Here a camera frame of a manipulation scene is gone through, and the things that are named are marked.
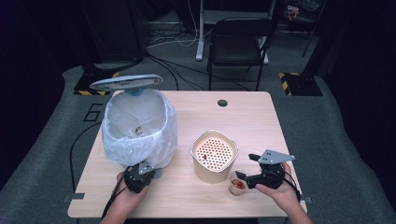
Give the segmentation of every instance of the table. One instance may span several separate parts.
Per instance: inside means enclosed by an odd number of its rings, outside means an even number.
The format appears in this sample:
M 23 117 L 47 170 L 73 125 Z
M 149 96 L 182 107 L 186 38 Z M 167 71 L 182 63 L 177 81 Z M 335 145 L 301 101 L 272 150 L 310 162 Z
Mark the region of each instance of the table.
M 269 148 L 289 154 L 270 94 L 263 91 L 163 93 L 177 111 L 177 150 L 169 165 L 163 168 L 163 176 L 151 182 L 147 196 L 130 217 L 285 217 L 271 198 L 255 189 L 233 196 L 228 191 L 227 180 L 213 185 L 200 180 L 194 172 L 190 153 L 193 141 L 214 129 L 228 135 L 239 146 L 232 170 L 259 174 L 260 166 L 248 158 L 249 153 L 261 155 Z M 226 100 L 228 104 L 219 106 L 218 100 Z M 300 189 L 291 161 L 289 165 Z M 84 193 L 84 198 L 72 200 L 68 215 L 100 217 L 116 185 L 116 175 L 122 171 L 121 165 L 105 158 L 99 131 L 76 189 L 76 193 Z M 306 211 L 304 201 L 301 205 Z
M 204 55 L 204 23 L 215 24 L 217 21 L 231 17 L 265 17 L 271 18 L 276 0 L 271 0 L 271 6 L 268 12 L 242 12 L 242 11 L 217 11 L 217 10 L 205 10 L 204 0 L 201 0 L 200 5 L 200 23 L 199 23 L 199 39 L 198 48 L 195 56 L 196 61 L 201 61 Z M 260 44 L 265 42 L 265 36 L 262 38 Z M 264 64 L 268 64 L 268 55 L 264 55 Z

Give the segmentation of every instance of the white plastic bag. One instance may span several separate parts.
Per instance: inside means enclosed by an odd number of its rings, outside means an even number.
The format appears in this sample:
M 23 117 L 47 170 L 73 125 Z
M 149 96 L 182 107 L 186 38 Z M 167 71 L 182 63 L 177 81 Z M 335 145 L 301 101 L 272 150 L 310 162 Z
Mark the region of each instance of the white plastic bag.
M 136 96 L 124 91 L 107 103 L 102 132 L 108 160 L 163 168 L 177 148 L 177 114 L 160 91 L 143 89 Z

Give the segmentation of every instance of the table hole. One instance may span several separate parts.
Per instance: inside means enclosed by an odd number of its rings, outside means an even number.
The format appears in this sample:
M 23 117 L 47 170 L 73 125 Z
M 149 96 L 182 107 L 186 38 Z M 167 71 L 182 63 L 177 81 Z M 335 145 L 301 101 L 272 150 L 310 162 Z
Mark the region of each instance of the table hole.
M 228 102 L 226 100 L 219 100 L 218 105 L 221 107 L 227 106 Z

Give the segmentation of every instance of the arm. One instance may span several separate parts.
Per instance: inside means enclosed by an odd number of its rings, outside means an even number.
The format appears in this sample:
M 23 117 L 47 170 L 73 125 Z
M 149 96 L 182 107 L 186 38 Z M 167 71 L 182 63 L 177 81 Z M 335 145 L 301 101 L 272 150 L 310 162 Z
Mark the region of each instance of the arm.
M 287 163 L 282 163 L 285 172 L 290 174 L 290 167 Z M 286 175 L 285 178 L 291 182 L 291 177 Z M 312 221 L 308 214 L 301 207 L 300 202 L 297 200 L 294 189 L 283 182 L 277 189 L 270 189 L 264 185 L 256 185 L 256 189 L 263 194 L 271 197 L 274 202 L 279 206 L 289 217 L 292 224 L 311 224 Z
M 122 173 L 117 175 L 117 180 L 120 180 Z M 125 182 L 122 180 L 120 183 L 119 191 L 122 190 L 113 204 L 108 208 L 106 216 L 101 221 L 101 224 L 117 224 L 124 223 L 128 216 L 134 211 L 140 201 L 145 197 L 147 192 L 147 187 L 145 187 L 140 193 L 132 193 L 126 188 Z

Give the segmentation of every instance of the chair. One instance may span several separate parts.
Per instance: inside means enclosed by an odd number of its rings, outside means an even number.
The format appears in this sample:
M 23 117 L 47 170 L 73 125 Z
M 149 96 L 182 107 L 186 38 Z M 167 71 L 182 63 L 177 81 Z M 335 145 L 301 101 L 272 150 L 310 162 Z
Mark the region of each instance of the chair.
M 303 9 L 302 7 L 299 8 L 299 14 L 297 17 L 290 21 L 290 17 L 287 13 L 287 6 L 284 6 L 283 11 L 283 18 L 289 22 L 289 30 L 290 31 L 300 31 L 300 32 L 308 32 L 307 36 L 307 43 L 304 48 L 304 52 L 302 57 L 305 57 L 306 51 L 311 43 L 312 37 L 314 36 L 315 32 L 318 28 L 318 22 L 321 18 L 323 13 L 323 9 L 326 6 L 327 0 L 324 0 L 321 6 L 316 11 L 308 11 Z
M 212 90 L 212 81 L 219 82 L 256 82 L 256 91 L 260 86 L 262 77 L 263 57 L 270 46 L 276 24 L 266 18 L 229 18 L 218 21 L 213 29 L 210 39 L 207 71 L 209 72 L 209 90 Z M 259 45 L 258 36 L 266 36 L 262 46 Z M 215 66 L 259 66 L 259 74 L 255 80 L 252 78 L 213 80 Z

